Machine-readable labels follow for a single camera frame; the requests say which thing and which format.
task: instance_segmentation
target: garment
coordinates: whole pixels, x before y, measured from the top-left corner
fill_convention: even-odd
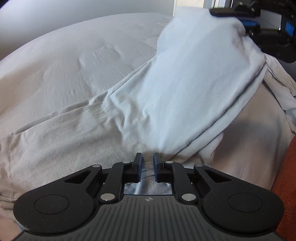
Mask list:
[[[207,163],[266,70],[239,20],[185,7],[162,31],[155,57],[118,84],[0,139],[0,193],[18,198],[137,152],[144,168],[152,168],[154,152],[184,162],[201,150]]]

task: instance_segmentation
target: bed sheet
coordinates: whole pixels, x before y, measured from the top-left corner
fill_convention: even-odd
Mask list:
[[[106,16],[55,30],[14,51],[0,61],[0,138],[118,83],[156,54],[158,36],[170,20],[157,13]],[[212,166],[271,189],[293,135],[263,83],[225,130]],[[184,165],[198,162],[197,154]],[[154,179],[151,170],[143,177]],[[167,194],[170,187],[130,184],[126,191]],[[2,201],[0,209],[10,209],[13,201]]]

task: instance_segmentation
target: white bed sheet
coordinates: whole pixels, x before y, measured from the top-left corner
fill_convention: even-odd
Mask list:
[[[7,56],[0,61],[0,137],[118,83],[156,54],[170,20],[157,13],[106,16],[48,33]],[[225,130],[212,165],[270,189],[293,135],[285,112],[262,84]],[[184,165],[200,161],[196,155]],[[154,178],[149,171],[146,176]],[[140,187],[129,185],[128,192],[169,192],[169,186]]]

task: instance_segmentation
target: mattress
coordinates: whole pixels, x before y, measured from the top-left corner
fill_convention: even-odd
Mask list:
[[[0,61],[0,138],[114,86],[156,54],[157,39],[171,19],[157,13],[101,17],[55,30],[11,53]],[[263,83],[225,130],[212,166],[271,189],[293,136],[285,112]],[[184,166],[199,161],[193,155]],[[143,177],[154,179],[149,171]],[[169,186],[145,187],[129,184],[127,192],[170,192]],[[13,201],[2,197],[0,208],[11,209]]]

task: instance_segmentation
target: orange fabric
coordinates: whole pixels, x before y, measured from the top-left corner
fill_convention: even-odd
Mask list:
[[[296,135],[289,145],[272,192],[282,199],[285,207],[276,232],[287,241],[296,241]]]

